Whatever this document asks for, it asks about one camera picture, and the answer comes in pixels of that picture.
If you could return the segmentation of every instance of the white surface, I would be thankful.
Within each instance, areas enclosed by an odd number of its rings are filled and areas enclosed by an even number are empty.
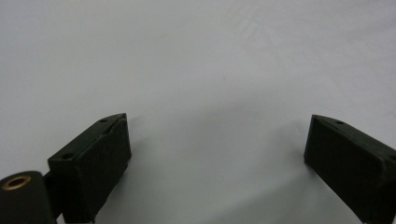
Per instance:
[[[393,0],[0,2],[0,175],[125,112],[97,223],[360,223],[303,163],[310,116],[396,147]]]

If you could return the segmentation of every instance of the screw hole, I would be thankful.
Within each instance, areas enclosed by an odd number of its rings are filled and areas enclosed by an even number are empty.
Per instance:
[[[8,180],[6,184],[3,185],[3,190],[14,190],[21,188],[25,186],[31,179],[32,177],[30,177],[29,175],[21,175],[14,177]]]
[[[62,159],[64,159],[64,160],[70,160],[70,159],[73,158],[73,156],[74,156],[73,153],[65,153],[65,154],[62,155]]]

